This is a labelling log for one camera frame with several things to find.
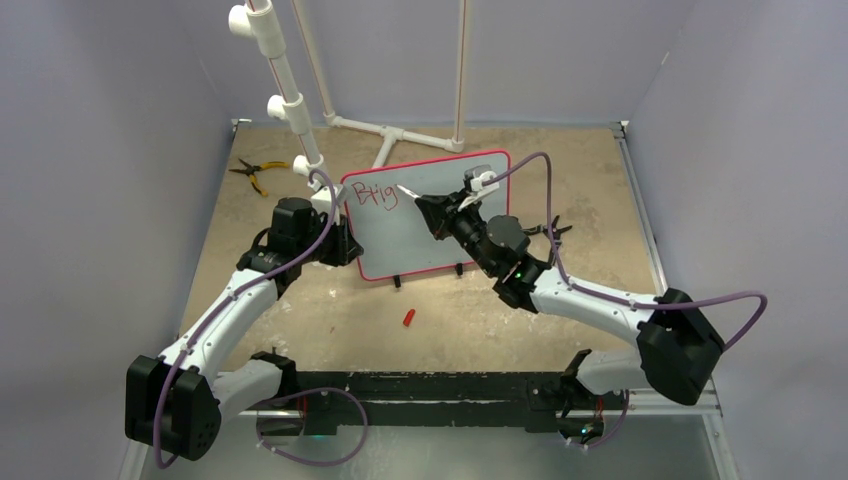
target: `cable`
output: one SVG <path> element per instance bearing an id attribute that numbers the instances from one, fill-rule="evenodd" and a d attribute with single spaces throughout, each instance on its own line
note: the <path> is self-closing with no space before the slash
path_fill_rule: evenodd
<path id="1" fill-rule="evenodd" d="M 356 456 L 356 454 L 359 453 L 360 450 L 362 450 L 362 447 L 365 445 L 365 439 L 368 437 L 368 416 L 365 414 L 365 407 L 363 407 L 362 403 L 359 400 L 357 400 L 356 397 L 354 397 L 350 392 L 346 392 L 346 391 L 344 391 L 340 388 L 333 388 L 333 387 L 313 388 L 311 390 L 304 390 L 302 392 L 294 393 L 292 395 L 286 395 L 285 397 L 271 398 L 271 399 L 268 399 L 268 400 L 264 400 L 262 402 L 259 402 L 257 405 L 268 405 L 268 404 L 271 404 L 271 403 L 286 403 L 286 402 L 289 402 L 289 401 L 294 400 L 296 398 L 306 397 L 307 395 L 312 395 L 314 393 L 323 393 L 323 392 L 338 393 L 339 395 L 347 397 L 348 400 L 350 400 L 351 402 L 353 402 L 354 405 L 356 405 L 356 409 L 359 410 L 359 414 L 362 416 L 362 437 L 360 437 L 359 443 L 357 443 L 356 446 L 353 447 L 353 450 L 351 450 L 350 453 L 348 453 L 347 455 L 345 455 L 344 457 L 341 457 L 339 459 L 329 460 L 329 461 L 309 460 L 309 459 L 306 459 L 306 458 L 298 457 L 296 455 L 292 455 L 291 453 L 284 452 L 283 450 L 279 450 L 279 449 L 277 449 L 277 447 L 268 443 L 265 440 L 265 437 L 262 436 L 262 432 L 259 430 L 259 422 L 257 422 L 257 424 L 256 424 L 256 437 L 259 439 L 259 443 L 257 444 L 257 447 L 259 447 L 259 446 L 265 447 L 271 453 L 276 453 L 277 455 L 279 455 L 281 457 L 288 458 L 289 460 L 292 460 L 294 462 L 297 462 L 297 463 L 300 463 L 300 464 L 303 464 L 303 465 L 308 465 L 310 467 L 335 467 L 337 465 L 343 464 L 344 462 L 346 462 L 346 461 L 350 460 L 351 458 L 353 458 L 354 456 Z"/>
<path id="2" fill-rule="evenodd" d="M 629 308 L 632 308 L 632 309 L 639 309 L 639 310 L 662 310 L 662 311 L 690 310 L 690 309 L 710 307 L 710 306 L 713 306 L 713 305 L 719 305 L 719 304 L 723 304 L 723 303 L 733 302 L 733 301 L 736 301 L 736 300 L 741 300 L 743 298 L 752 298 L 752 297 L 758 298 L 760 300 L 759 306 L 754 311 L 753 315 L 751 315 L 751 318 L 749 318 L 748 321 L 745 322 L 745 324 L 742 326 L 742 328 L 740 328 L 739 331 L 737 331 L 730 338 L 730 340 L 727 341 L 727 343 L 725 343 L 725 345 L 724 345 L 724 351 L 725 352 L 727 350 L 729 350 L 732 346 L 734 346 L 736 344 L 736 342 L 738 342 L 743 336 L 745 336 L 745 334 L 748 333 L 748 331 L 751 329 L 751 327 L 753 327 L 754 324 L 757 323 L 757 321 L 763 315 L 763 312 L 765 312 L 766 307 L 768 306 L 768 297 L 766 297 L 765 294 L 763 294 L 762 292 L 755 291 L 755 290 L 746 290 L 746 291 L 743 291 L 743 292 L 731 293 L 731 294 L 728 294 L 728 295 L 723 295 L 723 296 L 715 297 L 715 298 L 709 298 L 709 299 L 706 299 L 706 300 L 698 300 L 698 301 L 695 301 L 695 302 L 670 303 L 670 304 L 652 304 L 652 303 L 641 303 L 641 302 L 632 302 L 631 303 L 631 301 L 628 300 L 628 299 L 624 299 L 624 298 L 616 297 L 615 295 L 610 295 L 608 293 L 592 290 L 590 288 L 584 287 L 584 286 L 574 282 L 571 279 L 571 277 L 565 271 L 565 265 L 563 265 L 562 258 L 560 258 L 559 254 L 558 254 L 558 251 L 557 251 L 557 248 L 556 248 L 556 242 L 555 242 L 554 237 L 553 237 L 553 222 L 552 222 L 552 214 L 551 214 L 551 210 L 552 210 L 551 157 L 549 157 L 548 154 L 545 153 L 545 152 L 531 153 L 530 155 L 528 155 L 523 160 L 521 160 L 520 162 L 515 164 L 515 166 L 511 167 L 506 172 L 496 176 L 495 178 L 493 178 L 491 180 L 483 182 L 483 186 L 488 186 L 488 185 L 491 185 L 493 183 L 497 183 L 497 182 L 503 180 L 504 178 L 515 173 L 519 168 L 526 165 L 530 160 L 533 160 L 534 158 L 538 158 L 538 157 L 542 157 L 542 158 L 545 159 L 545 163 L 547 164 L 547 168 L 548 168 L 548 175 L 547 175 L 548 192 L 547 192 L 547 198 L 546 198 L 548 228 L 547 228 L 546 234 L 547 234 L 547 237 L 548 237 L 548 241 L 551 244 L 551 251 L 554 252 L 554 260 L 556 260 L 555 263 L 556 263 L 557 269 L 559 270 L 559 274 L 562 277 L 563 281 L 565 281 L 566 285 L 577 290 L 578 292 L 585 293 L 587 295 L 591 295 L 595 298 L 600 298 L 602 300 L 607 300 L 607 301 L 610 301 L 610 302 L 617 303 L 619 305 L 623 305 L 623 306 L 626 306 L 626 307 L 629 307 Z"/>
<path id="3" fill-rule="evenodd" d="M 318 235 L 318 238 L 315 240 L 315 243 L 309 246 L 306 250 L 303 251 L 300 255 L 294 258 L 289 263 L 275 268 L 270 272 L 262 275 L 261 277 L 254 278 L 253 280 L 245 283 L 244 285 L 235 289 L 232 295 L 224 297 L 224 299 L 218 305 L 215 305 L 215 308 L 209 313 L 209 315 L 200 322 L 200 325 L 197 326 L 194 333 L 191 337 L 186 341 L 185 344 L 181 347 L 180 354 L 177 355 L 176 360 L 174 360 L 174 364 L 171 365 L 170 370 L 168 370 L 168 375 L 165 377 L 165 383 L 162 385 L 162 391 L 159 392 L 159 401 L 156 403 L 156 413 L 153 416 L 153 458 L 156 460 L 156 466 L 160 469 L 165 469 L 170 467 L 174 461 L 177 459 L 177 454 L 174 454 L 167 461 L 162 460 L 162 416 L 165 412 L 165 401 L 168 397 L 168 391 L 171 389 L 171 385 L 174 383 L 174 377 L 177 375 L 177 371 L 182 365 L 183 361 L 185 361 L 188 352 L 191 351 L 191 348 L 197 343 L 197 339 L 203 334 L 207 327 L 224 311 L 227 306 L 233 302 L 234 299 L 238 298 L 239 295 L 244 293 L 246 290 L 253 288 L 254 286 L 262 283 L 265 280 L 269 280 L 282 272 L 285 272 L 289 268 L 299 264 L 303 259 L 308 257 L 321 245 L 321 242 L 327 237 L 327 234 L 330 232 L 330 227 L 333 222 L 329 219 L 335 218 L 336 208 L 338 208 L 338 203 L 336 199 L 336 190 L 333 186 L 332 180 L 330 177 L 323 171 L 315 169 L 309 172 L 309 181 L 314 181 L 315 174 L 321 176 L 324 180 L 324 185 L 327 186 L 330 190 L 330 215 L 327 217 L 327 222 L 324 224 L 324 229 L 321 231 L 321 234 Z"/>

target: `gray wall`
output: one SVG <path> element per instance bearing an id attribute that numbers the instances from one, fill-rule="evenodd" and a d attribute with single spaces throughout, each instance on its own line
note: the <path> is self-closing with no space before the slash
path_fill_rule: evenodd
<path id="1" fill-rule="evenodd" d="M 227 28 L 233 0 L 177 6 L 232 117 L 267 120 L 275 93 L 254 41 Z M 358 120 L 449 123 L 459 0 L 308 2 L 330 94 Z M 469 121 L 630 118 L 695 0 L 474 0 Z M 275 2 L 298 86 L 321 105 L 291 3 Z"/>
<path id="2" fill-rule="evenodd" d="M 848 3 L 700 1 L 630 123 L 671 282 L 761 288 L 716 381 L 745 478 L 844 478 Z M 752 304 L 710 309 L 729 336 Z"/>
<path id="3" fill-rule="evenodd" d="M 0 3 L 0 478 L 116 478 L 178 328 L 229 132 L 169 4 Z"/>

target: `black pliers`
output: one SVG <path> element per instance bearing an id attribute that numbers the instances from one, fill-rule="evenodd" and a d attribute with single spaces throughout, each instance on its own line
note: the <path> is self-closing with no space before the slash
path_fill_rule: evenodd
<path id="1" fill-rule="evenodd" d="M 288 168 L 289 164 L 286 162 L 267 162 L 261 165 L 251 165 L 245 162 L 242 159 L 238 159 L 245 168 L 231 168 L 231 172 L 240 173 L 242 175 L 247 175 L 250 179 L 250 185 L 256 190 L 256 193 L 262 195 L 263 197 L 268 196 L 268 192 L 266 192 L 262 187 L 259 186 L 259 181 L 256 180 L 256 172 L 261 172 L 262 170 L 268 170 L 269 168 Z"/>
<path id="2" fill-rule="evenodd" d="M 574 228 L 574 225 L 568 225 L 562 228 L 556 228 L 556 224 L 559 222 L 559 215 L 554 217 L 554 220 L 551 222 L 551 227 L 553 227 L 553 237 L 554 237 L 554 245 L 556 245 L 557 250 L 562 245 L 562 234 Z M 526 235 L 538 235 L 540 233 L 544 233 L 545 236 L 548 235 L 548 226 L 547 225 L 536 225 L 533 228 L 525 228 L 522 230 Z M 554 252 L 551 251 L 550 255 L 548 255 L 548 264 L 554 264 Z"/>

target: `yellow-handled pliers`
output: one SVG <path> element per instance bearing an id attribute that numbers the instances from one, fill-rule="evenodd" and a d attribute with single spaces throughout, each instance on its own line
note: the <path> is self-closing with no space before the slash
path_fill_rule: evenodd
<path id="1" fill-rule="evenodd" d="M 259 181 L 256 180 L 256 172 L 261 172 L 262 170 L 268 170 L 269 168 L 289 168 L 289 164 L 286 162 L 267 162 L 261 165 L 251 165 L 245 162 L 242 159 L 238 159 L 245 168 L 231 168 L 231 172 L 240 173 L 242 175 L 247 175 L 247 178 L 250 179 L 250 185 L 253 186 L 253 189 L 256 190 L 256 193 L 262 195 L 263 197 L 268 196 L 268 192 L 266 192 L 262 187 L 259 186 Z"/>

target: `red border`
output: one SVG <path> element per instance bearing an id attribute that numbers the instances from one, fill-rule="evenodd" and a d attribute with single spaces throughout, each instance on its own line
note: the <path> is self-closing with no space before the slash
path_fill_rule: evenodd
<path id="1" fill-rule="evenodd" d="M 386 170 L 395 170 L 397 168 L 414 167 L 414 166 L 417 166 L 417 165 L 426 165 L 428 163 L 447 162 L 449 160 L 459 160 L 461 158 L 479 157 L 479 156 L 482 156 L 482 155 L 489 155 L 489 154 L 492 154 L 492 153 L 502 153 L 502 154 L 506 155 L 506 168 L 507 168 L 507 170 L 509 170 L 512 167 L 512 157 L 509 156 L 509 152 L 507 152 L 506 150 L 503 150 L 503 149 L 484 150 L 482 152 L 466 153 L 464 155 L 454 155 L 454 156 L 451 156 L 451 157 L 440 157 L 440 158 L 434 158 L 434 159 L 430 159 L 430 160 L 421 160 L 419 162 L 399 163 L 397 165 L 389 165 L 389 166 L 386 166 L 386 167 L 369 168 L 368 170 L 357 170 L 355 172 L 348 172 L 348 173 L 344 174 L 344 176 L 341 178 L 341 180 L 339 180 L 339 183 L 344 184 L 345 180 L 347 180 L 348 177 L 354 177 L 354 176 L 357 176 L 357 175 L 364 175 L 364 174 L 367 174 L 367 173 L 383 172 L 383 171 L 386 171 Z M 510 177 L 506 177 L 506 214 L 507 215 L 509 215 L 510 186 L 512 184 L 512 179 Z M 350 211 L 347 208 L 347 202 L 345 202 L 345 214 L 347 214 L 348 221 L 350 222 L 350 233 L 353 234 L 354 238 L 356 238 L 356 231 L 353 228 L 353 220 L 350 217 Z M 469 264 L 472 264 L 472 263 L 474 263 L 474 262 L 468 261 L 468 262 L 463 263 L 463 265 L 469 265 Z M 359 276 L 362 277 L 363 280 L 368 281 L 368 282 L 377 282 L 377 281 L 380 281 L 380 280 L 385 280 L 387 278 L 393 277 L 393 275 L 389 275 L 389 276 L 386 276 L 386 277 L 368 278 L 368 277 L 365 276 L 365 273 L 363 273 L 363 271 L 362 271 L 362 261 L 358 257 L 356 259 L 356 265 L 359 267 Z M 451 264 L 451 265 L 443 265 L 443 266 L 440 266 L 440 267 L 430 267 L 430 268 L 424 268 L 424 269 L 421 269 L 421 270 L 413 270 L 411 272 L 401 273 L 400 276 L 403 277 L 403 276 L 406 276 L 406 275 L 417 275 L 419 273 L 433 272 L 433 271 L 436 271 L 436 270 L 443 270 L 445 268 L 452 268 L 453 266 L 454 265 Z"/>

